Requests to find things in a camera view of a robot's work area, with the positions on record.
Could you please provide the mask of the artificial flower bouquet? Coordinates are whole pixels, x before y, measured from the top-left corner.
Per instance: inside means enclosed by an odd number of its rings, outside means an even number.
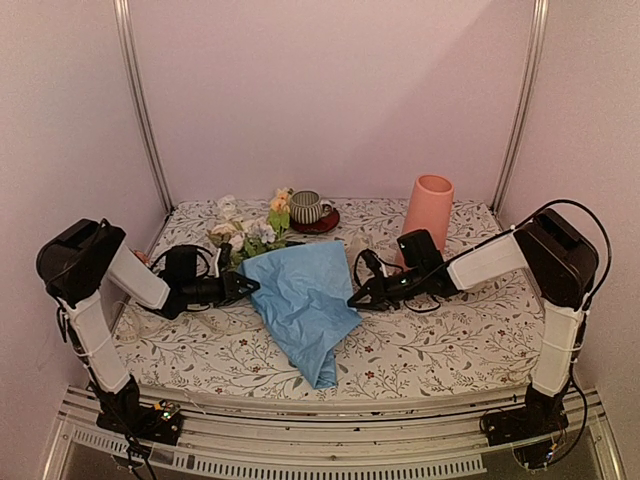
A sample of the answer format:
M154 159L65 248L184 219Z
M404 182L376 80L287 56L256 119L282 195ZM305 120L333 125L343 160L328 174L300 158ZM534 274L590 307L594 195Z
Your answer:
M268 213L242 219L234 196L226 195L217 201L223 222L208 230L206 236L216 247L231 246L231 267L237 269L249 258L281 249L286 244L286 232L291 223L290 201L294 190L277 189L269 202Z

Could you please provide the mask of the blue wrapping paper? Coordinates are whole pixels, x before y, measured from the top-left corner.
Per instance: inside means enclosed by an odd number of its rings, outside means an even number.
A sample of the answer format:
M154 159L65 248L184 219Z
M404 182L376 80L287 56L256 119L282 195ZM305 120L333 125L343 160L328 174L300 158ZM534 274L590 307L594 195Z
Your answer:
M325 241L244 260L240 272L260 283L251 303L275 343L314 389L338 384L334 348L361 323L345 246Z

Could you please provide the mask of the cream printed ribbon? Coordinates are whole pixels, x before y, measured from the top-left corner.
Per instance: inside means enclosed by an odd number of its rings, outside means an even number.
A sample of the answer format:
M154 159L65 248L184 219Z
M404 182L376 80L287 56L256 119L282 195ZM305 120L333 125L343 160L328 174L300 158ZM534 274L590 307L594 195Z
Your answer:
M114 324L114 339L125 344L155 335L163 326L164 320L137 304L116 301L111 313Z

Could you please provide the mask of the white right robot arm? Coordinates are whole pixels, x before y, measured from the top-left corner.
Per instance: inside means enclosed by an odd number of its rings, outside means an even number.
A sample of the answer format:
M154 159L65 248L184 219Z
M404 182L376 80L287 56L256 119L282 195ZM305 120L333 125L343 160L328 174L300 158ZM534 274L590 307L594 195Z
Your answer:
M583 324L600 281L599 255L592 243L556 211L550 201L525 220L449 260L430 232L418 229L398 238L404 269L387 276L370 249L357 258L372 276L358 281L347 304L357 310L397 309L421 294L449 298L516 270L532 275L542 299L544 337L517 427L537 436L552 424L581 347Z

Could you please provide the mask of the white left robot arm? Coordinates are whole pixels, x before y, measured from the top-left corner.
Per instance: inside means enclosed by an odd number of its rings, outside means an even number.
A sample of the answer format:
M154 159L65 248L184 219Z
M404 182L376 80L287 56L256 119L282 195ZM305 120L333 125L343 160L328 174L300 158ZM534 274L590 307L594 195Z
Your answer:
M36 270L58 305L59 328L86 366L107 417L128 434L166 413L141 405L139 388L122 363L102 306L109 280L145 310L174 320L195 306L223 307L257 292L260 284L230 266L231 246L214 252L183 244L146 265L126 245L125 232L107 220L81 219L46 243Z

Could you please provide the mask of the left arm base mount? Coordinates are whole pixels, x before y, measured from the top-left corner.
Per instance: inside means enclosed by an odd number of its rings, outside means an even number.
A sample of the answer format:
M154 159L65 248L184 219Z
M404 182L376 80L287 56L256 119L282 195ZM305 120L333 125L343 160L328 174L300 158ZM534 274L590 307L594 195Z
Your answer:
M136 396L117 395L101 401L98 427L138 440L176 446L182 431L179 408L165 400L142 405Z

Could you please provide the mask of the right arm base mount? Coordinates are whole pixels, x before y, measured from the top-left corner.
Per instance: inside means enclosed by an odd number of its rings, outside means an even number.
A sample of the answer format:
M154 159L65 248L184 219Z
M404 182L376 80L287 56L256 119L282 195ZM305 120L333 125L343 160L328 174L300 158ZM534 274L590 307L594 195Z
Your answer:
M559 440L553 439L553 435L563 436L568 426L569 422L563 410L544 419L537 417L526 407L487 411L479 420L479 428L490 446L514 444L542 437L540 441L527 443L513 450L516 461L528 470L542 469L551 463L560 443Z

